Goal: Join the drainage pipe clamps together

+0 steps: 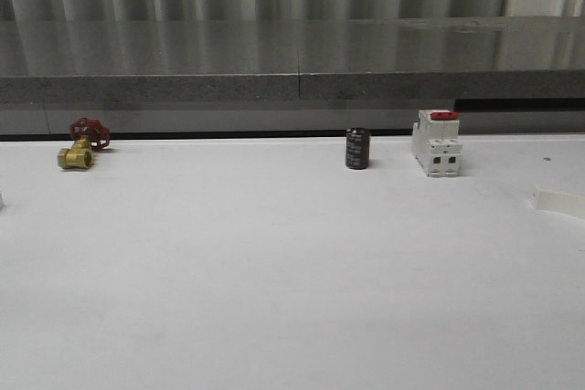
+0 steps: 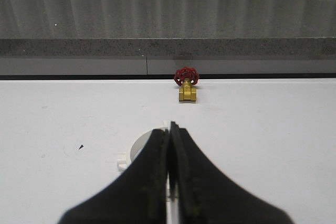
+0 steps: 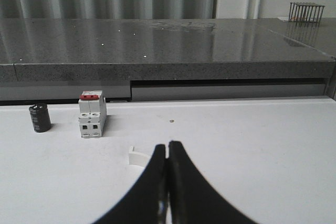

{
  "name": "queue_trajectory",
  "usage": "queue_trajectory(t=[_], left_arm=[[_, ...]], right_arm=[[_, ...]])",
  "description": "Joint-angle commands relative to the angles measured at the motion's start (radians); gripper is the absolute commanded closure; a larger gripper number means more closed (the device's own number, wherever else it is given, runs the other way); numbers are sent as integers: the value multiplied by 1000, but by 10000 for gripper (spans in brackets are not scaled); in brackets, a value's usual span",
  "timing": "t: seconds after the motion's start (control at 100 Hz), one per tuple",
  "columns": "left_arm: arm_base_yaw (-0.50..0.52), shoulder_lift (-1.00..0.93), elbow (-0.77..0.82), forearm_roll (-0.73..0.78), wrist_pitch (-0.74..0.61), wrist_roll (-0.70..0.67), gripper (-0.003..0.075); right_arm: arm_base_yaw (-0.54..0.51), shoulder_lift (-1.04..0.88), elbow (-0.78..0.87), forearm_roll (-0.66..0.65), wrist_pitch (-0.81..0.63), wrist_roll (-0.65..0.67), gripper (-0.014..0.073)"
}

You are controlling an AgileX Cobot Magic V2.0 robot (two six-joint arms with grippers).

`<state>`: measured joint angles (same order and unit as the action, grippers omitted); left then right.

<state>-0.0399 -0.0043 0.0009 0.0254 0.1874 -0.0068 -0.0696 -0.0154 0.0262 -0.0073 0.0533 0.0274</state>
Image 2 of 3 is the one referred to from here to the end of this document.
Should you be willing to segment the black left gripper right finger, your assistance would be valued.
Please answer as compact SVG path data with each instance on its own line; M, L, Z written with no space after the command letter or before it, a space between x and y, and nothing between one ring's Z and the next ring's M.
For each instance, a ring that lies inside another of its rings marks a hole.
M171 122L168 171L180 223L292 223L283 210L222 173L185 128Z

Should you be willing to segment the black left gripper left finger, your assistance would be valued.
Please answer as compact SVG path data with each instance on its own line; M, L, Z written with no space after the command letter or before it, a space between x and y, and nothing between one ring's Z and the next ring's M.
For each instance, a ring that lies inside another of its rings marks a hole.
M68 210L60 223L166 223L168 131L153 130L131 165L108 187Z

